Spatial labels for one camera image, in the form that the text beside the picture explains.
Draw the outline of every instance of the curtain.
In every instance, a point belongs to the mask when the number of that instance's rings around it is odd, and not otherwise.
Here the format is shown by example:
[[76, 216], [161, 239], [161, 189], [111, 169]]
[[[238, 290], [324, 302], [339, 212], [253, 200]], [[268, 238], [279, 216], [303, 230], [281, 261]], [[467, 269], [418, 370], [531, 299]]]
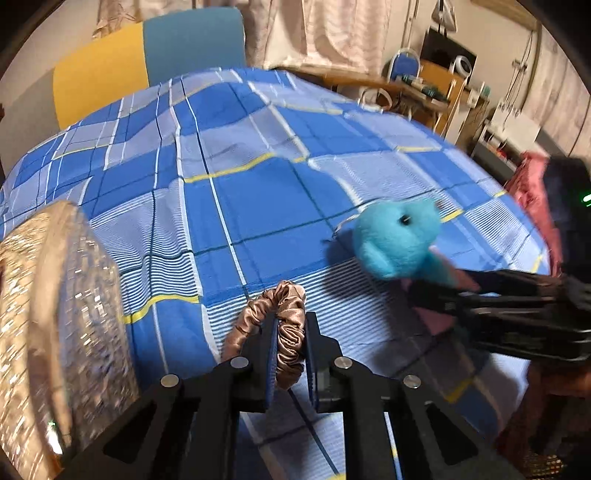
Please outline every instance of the curtain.
[[270, 32], [259, 66], [312, 64], [381, 73], [391, 0], [267, 2]]
[[171, 12], [237, 7], [254, 67], [313, 64], [379, 75], [392, 0], [100, 0], [94, 37]]
[[567, 154], [591, 160], [590, 96], [566, 54], [543, 29], [538, 67], [524, 113]]
[[100, 0], [99, 15], [93, 38], [106, 37], [122, 27], [159, 15], [189, 10], [205, 0]]

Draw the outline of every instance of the bed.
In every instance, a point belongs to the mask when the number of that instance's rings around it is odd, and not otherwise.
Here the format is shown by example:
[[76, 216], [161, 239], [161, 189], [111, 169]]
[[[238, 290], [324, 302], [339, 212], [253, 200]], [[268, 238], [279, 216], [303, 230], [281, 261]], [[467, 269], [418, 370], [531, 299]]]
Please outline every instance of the bed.
[[[440, 201], [437, 249], [455, 266], [548, 273], [547, 247], [503, 188], [421, 125], [364, 110], [295, 76], [205, 70], [137, 92], [28, 152], [0, 190], [2, 235], [44, 205], [84, 211], [121, 276], [142, 388], [220, 360], [248, 297], [280, 280], [345, 355], [412, 371], [493, 440], [525, 388], [525, 361], [433, 335], [397, 282], [356, 262], [347, 224], [373, 200]], [[242, 414], [238, 479], [345, 471], [342, 418], [318, 415], [305, 376], [266, 415]]]

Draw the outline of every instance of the chair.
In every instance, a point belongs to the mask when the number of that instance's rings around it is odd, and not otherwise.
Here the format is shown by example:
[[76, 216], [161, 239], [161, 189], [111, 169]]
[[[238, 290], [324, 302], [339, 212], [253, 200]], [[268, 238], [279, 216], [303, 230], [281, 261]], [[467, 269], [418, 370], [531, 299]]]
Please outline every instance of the chair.
[[195, 70], [245, 66], [236, 8], [200, 8], [127, 25], [61, 59], [7, 109], [0, 124], [4, 172], [38, 143], [121, 97]]
[[388, 68], [387, 78], [389, 80], [396, 80], [401, 75], [412, 75], [418, 77], [421, 71], [421, 60], [413, 49], [401, 48], [396, 52], [396, 55], [390, 60], [390, 67]]

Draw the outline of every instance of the brown satin scrunchie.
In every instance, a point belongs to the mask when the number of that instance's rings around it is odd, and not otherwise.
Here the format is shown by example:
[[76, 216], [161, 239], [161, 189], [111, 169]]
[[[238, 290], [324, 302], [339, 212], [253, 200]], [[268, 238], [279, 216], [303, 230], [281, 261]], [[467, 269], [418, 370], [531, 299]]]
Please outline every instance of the brown satin scrunchie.
[[277, 385], [284, 390], [295, 384], [304, 371], [301, 354], [304, 343], [304, 287], [282, 280], [265, 290], [240, 312], [223, 343], [222, 361], [240, 355], [246, 337], [256, 331], [267, 313], [275, 310], [279, 319], [277, 338]]

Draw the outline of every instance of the blue chair backrest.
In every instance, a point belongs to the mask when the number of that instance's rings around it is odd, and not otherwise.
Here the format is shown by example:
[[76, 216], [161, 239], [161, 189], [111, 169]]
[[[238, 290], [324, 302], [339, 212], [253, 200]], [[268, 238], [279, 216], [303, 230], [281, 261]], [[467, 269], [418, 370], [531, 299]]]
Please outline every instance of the blue chair backrest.
[[412, 75], [416, 77], [420, 64], [416, 58], [406, 55], [405, 53], [399, 53], [394, 59], [394, 66], [392, 73], [390, 74], [390, 80], [395, 80], [401, 75]]
[[237, 8], [208, 7], [144, 22], [150, 86], [210, 67], [246, 67], [244, 26]]

